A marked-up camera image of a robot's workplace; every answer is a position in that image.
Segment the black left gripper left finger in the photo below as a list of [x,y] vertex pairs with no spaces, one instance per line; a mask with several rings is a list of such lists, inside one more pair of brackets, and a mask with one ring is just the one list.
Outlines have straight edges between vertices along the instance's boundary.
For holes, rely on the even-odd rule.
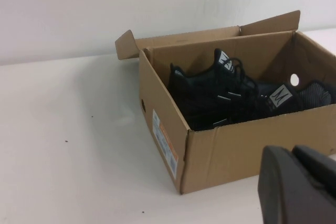
[[335,223],[335,195],[280,146],[262,151],[258,195],[264,223]]

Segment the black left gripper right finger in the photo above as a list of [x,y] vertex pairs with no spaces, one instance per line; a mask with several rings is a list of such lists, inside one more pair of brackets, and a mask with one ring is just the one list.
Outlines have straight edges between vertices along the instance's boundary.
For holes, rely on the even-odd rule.
[[335,195],[335,160],[304,145],[296,145],[292,153],[330,195]]

